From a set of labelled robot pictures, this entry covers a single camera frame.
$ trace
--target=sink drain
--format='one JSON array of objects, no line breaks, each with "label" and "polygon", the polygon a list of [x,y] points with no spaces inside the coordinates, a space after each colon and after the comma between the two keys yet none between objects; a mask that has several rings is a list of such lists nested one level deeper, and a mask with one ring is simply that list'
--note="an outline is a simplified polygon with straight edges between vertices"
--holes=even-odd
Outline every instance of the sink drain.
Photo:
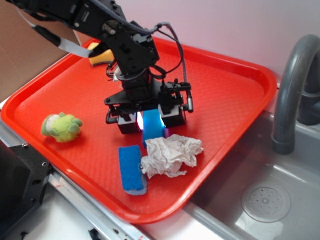
[{"label": "sink drain", "polygon": [[244,190],[242,206],[251,218],[262,223],[273,223],[287,215],[291,202],[283,187],[273,182],[262,181]]}]

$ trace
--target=green plush toy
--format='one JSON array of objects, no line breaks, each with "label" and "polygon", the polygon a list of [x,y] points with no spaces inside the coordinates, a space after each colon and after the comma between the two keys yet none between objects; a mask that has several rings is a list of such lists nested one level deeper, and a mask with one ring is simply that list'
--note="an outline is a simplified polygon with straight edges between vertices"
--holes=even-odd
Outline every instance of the green plush toy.
[{"label": "green plush toy", "polygon": [[59,143],[67,143],[74,140],[81,132],[83,125],[79,118],[71,114],[51,114],[42,123],[41,133],[48,137],[54,137]]}]

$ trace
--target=crumpled tissue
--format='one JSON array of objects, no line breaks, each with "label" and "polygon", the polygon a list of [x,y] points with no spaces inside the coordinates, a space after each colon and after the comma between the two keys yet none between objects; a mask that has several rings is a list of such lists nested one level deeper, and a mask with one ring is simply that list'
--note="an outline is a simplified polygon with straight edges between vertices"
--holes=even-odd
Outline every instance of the crumpled tissue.
[{"label": "crumpled tissue", "polygon": [[170,178],[185,175],[187,171],[179,170],[181,165],[195,167],[196,155],[204,150],[201,140],[177,134],[147,139],[145,143],[148,155],[141,158],[140,167],[149,179],[156,174]]}]

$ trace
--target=stainless steel sink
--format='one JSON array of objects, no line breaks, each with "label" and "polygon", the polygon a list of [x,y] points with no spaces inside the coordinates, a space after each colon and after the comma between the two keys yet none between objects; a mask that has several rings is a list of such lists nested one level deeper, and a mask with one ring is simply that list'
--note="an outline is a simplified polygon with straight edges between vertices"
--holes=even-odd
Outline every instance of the stainless steel sink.
[{"label": "stainless steel sink", "polygon": [[278,155],[272,122],[262,113],[190,201],[228,239],[318,240],[320,131],[297,123],[294,152]]}]

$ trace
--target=red tray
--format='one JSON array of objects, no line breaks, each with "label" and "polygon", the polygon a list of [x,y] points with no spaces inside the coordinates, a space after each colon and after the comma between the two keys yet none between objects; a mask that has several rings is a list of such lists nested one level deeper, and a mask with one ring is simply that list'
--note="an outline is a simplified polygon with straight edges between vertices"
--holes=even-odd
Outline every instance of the red tray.
[{"label": "red tray", "polygon": [[[171,69],[179,62],[173,42],[156,39],[159,65]],[[184,46],[194,112],[187,124],[167,129],[203,142],[197,166],[183,165],[187,174],[175,178],[156,175],[147,181],[147,193],[132,196],[122,189],[118,147],[139,145],[142,134],[122,135],[116,124],[106,124],[104,99],[120,91],[107,81],[106,66],[68,55],[18,90],[1,111],[3,121],[56,168],[122,219],[146,224],[170,216],[187,202],[205,178],[261,113],[276,92],[276,79],[266,68],[231,57]],[[183,80],[180,70],[167,81]],[[50,114],[73,114],[83,121],[81,135],[57,143],[41,135]]]}]

